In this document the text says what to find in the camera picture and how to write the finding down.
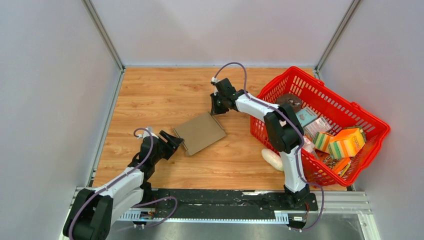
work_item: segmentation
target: cable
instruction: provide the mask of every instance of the cable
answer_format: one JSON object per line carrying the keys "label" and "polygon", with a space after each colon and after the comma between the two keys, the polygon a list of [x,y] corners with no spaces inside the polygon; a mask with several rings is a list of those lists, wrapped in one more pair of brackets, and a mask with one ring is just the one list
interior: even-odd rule
{"label": "cable", "polygon": [[160,201],[163,201],[163,200],[167,200],[167,199],[172,199],[172,200],[175,201],[175,206],[173,207],[171,213],[168,214],[168,216],[164,217],[162,220],[160,220],[158,222],[155,222],[155,223],[149,224],[149,225],[144,225],[145,227],[149,227],[150,228],[150,227],[154,227],[154,226],[157,226],[157,225],[165,222],[166,220],[168,220],[175,213],[175,210],[177,210],[177,205],[178,205],[177,199],[175,197],[173,197],[173,196],[166,196],[166,197],[162,197],[162,198],[159,198],[157,200],[154,200],[154,201],[150,201],[150,202],[146,202],[146,203],[142,203],[142,204],[137,204],[137,205],[134,205],[132,207],[133,208],[141,208],[141,207],[144,207],[144,206],[147,206],[147,205],[150,205],[150,204],[154,204],[154,203],[157,203],[157,202],[160,202]]}
{"label": "cable", "polygon": [[312,229],[319,221],[320,221],[320,219],[321,219],[321,215],[323,214],[323,210],[324,210],[324,188],[323,188],[323,186],[321,186],[321,185],[319,185],[319,184],[317,184],[317,183],[313,183],[313,182],[308,182],[306,179],[304,179],[303,177],[302,177],[302,174],[301,174],[301,168],[300,168],[300,164],[299,164],[299,162],[300,162],[300,159],[299,159],[299,151],[302,149],[302,147],[303,147],[303,145],[305,144],[305,140],[304,140],[304,136],[302,135],[302,133],[299,131],[299,129],[293,124],[293,122],[291,122],[280,110],[278,110],[278,108],[275,108],[275,107],[273,107],[273,106],[271,106],[271,105],[268,105],[268,104],[266,104],[266,103],[263,103],[262,101],[259,101],[259,100],[257,100],[257,99],[255,99],[255,98],[252,98],[251,96],[249,96],[248,95],[248,92],[246,91],[246,85],[247,85],[247,82],[248,82],[248,73],[247,73],[247,71],[246,71],[246,68],[245,68],[245,66],[243,66],[243,64],[241,64],[241,63],[239,63],[239,62],[235,62],[235,61],[233,61],[233,62],[229,62],[229,63],[227,63],[227,64],[225,64],[224,66],[222,66],[217,72],[216,72],[216,74],[215,74],[215,76],[214,76],[214,78],[217,78],[217,76],[218,76],[218,74],[220,74],[220,72],[222,71],[222,69],[224,69],[225,67],[227,67],[228,65],[232,65],[232,64],[236,64],[236,65],[239,65],[242,69],[243,69],[243,71],[244,71],[244,86],[243,86],[243,91],[244,91],[244,94],[246,95],[246,97],[249,99],[249,100],[251,100],[251,101],[253,101],[253,102],[255,102],[255,103],[258,103],[258,104],[260,104],[260,105],[262,105],[262,106],[264,106],[264,107],[267,107],[267,108],[269,108],[269,109],[272,109],[272,110],[274,110],[274,111],[276,111],[278,114],[280,114],[283,118],[284,118],[284,120],[296,131],[296,133],[297,133],[297,135],[299,135],[299,137],[300,137],[300,145],[299,145],[299,147],[296,149],[296,151],[294,152],[294,155],[295,155],[295,158],[296,158],[296,168],[297,168],[297,173],[299,174],[299,177],[300,177],[300,179],[305,183],[305,184],[309,184],[309,185],[311,185],[311,186],[315,186],[315,187],[318,187],[318,188],[320,188],[321,189],[321,193],[322,193],[322,202],[321,202],[321,209],[320,209],[320,211],[319,211],[319,215],[318,215],[318,218],[316,219],[316,221],[311,225],[311,226],[309,226],[309,227],[307,227],[307,228],[303,228],[303,229],[297,229],[297,228],[294,228],[295,230],[298,230],[299,232],[300,231],[306,231],[306,230],[309,230],[309,229]]}
{"label": "cable", "polygon": [[74,230],[74,226],[75,223],[77,222],[78,217],[81,215],[81,213],[83,212],[83,210],[87,207],[87,205],[99,194],[103,193],[104,191],[107,191],[108,189],[110,189],[113,185],[115,185],[117,182],[121,181],[123,178],[127,177],[128,175],[132,174],[135,170],[137,170],[139,167],[141,167],[141,165],[143,165],[145,163],[145,161],[149,158],[150,154],[152,153],[153,150],[153,135],[152,133],[147,130],[146,128],[143,127],[139,127],[136,130],[134,130],[134,135],[136,136],[136,132],[138,130],[143,130],[145,132],[148,133],[149,137],[150,137],[150,149],[148,150],[147,155],[144,157],[143,161],[141,161],[137,166],[135,166],[133,169],[131,169],[130,171],[128,171],[126,174],[123,174],[122,176],[118,177],[117,179],[115,179],[114,181],[112,181],[109,185],[105,186],[104,188],[96,191],[90,198],[88,198],[88,200],[86,202],[84,202],[84,204],[81,206],[81,208],[76,212],[72,222],[69,225],[69,239],[70,240],[74,240],[74,238],[72,237],[72,231]]}

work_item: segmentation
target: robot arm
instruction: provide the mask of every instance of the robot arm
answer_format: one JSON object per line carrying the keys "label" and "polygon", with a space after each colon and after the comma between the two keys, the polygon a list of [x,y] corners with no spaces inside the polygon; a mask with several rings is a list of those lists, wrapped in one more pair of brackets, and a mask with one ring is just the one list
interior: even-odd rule
{"label": "robot arm", "polygon": [[279,152],[284,167],[284,190],[287,193],[285,201],[292,208],[301,205],[310,190],[309,185],[301,179],[304,178],[301,161],[299,162],[301,175],[298,174],[297,170],[295,151],[301,144],[299,135],[289,124],[281,125],[280,122],[285,120],[280,114],[258,102],[280,110],[304,134],[293,108],[289,104],[277,105],[265,102],[250,93],[247,93],[247,96],[243,90],[236,91],[228,78],[221,81],[212,81],[212,85],[215,86],[215,91],[210,95],[212,100],[211,115],[224,114],[232,109],[247,113],[264,122],[269,142]]}
{"label": "robot arm", "polygon": [[152,185],[147,182],[155,172],[155,165],[161,159],[169,160],[183,139],[160,131],[160,135],[154,133],[153,148],[148,159],[131,174],[133,170],[148,154],[151,147],[151,138],[145,132],[142,136],[140,152],[133,158],[127,168],[113,180],[94,190],[84,188],[78,192],[69,216],[63,227],[63,235],[69,237],[69,228],[75,215],[83,204],[98,190],[105,188],[117,179],[121,179],[111,188],[97,195],[82,211],[78,217],[72,236],[75,240],[104,240],[109,234],[111,225],[128,209],[139,203],[148,203],[152,200]]}

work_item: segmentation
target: wood grain surface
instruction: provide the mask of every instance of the wood grain surface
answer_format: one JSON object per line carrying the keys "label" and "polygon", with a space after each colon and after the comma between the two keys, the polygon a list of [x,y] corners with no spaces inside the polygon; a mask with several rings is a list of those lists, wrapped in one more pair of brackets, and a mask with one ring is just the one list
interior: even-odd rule
{"label": "wood grain surface", "polygon": [[[211,110],[214,87],[211,77],[218,68],[127,68],[95,175],[94,187],[119,175],[140,151],[141,140],[133,136],[139,127],[152,126],[175,135],[176,127]],[[256,96],[286,68],[248,68],[247,91]],[[304,69],[313,74],[311,68]],[[239,67],[227,67],[218,79],[230,79],[236,90],[243,88]],[[193,156],[181,146],[169,161],[162,159],[149,179],[153,188],[282,190],[284,174],[261,155],[264,146],[250,134],[250,118],[229,111],[215,116],[227,136]],[[345,191],[333,185],[327,191]]]}

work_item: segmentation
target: flat brown box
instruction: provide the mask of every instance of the flat brown box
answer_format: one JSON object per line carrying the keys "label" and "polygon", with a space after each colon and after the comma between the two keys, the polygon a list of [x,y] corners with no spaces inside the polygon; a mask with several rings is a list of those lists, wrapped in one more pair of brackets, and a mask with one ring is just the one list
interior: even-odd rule
{"label": "flat brown box", "polygon": [[227,135],[209,112],[188,120],[173,130],[179,138],[184,139],[183,146],[187,156],[194,155]]}

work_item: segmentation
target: gray floor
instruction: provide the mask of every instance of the gray floor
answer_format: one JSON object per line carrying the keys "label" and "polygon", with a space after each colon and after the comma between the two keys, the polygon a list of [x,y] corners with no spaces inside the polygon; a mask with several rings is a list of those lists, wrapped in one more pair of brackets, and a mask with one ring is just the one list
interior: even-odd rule
{"label": "gray floor", "polygon": [[[309,215],[308,222],[316,215]],[[275,224],[168,222],[145,229],[127,228],[132,222],[117,221],[108,240],[363,240],[356,214],[327,214],[312,230],[296,233]]]}

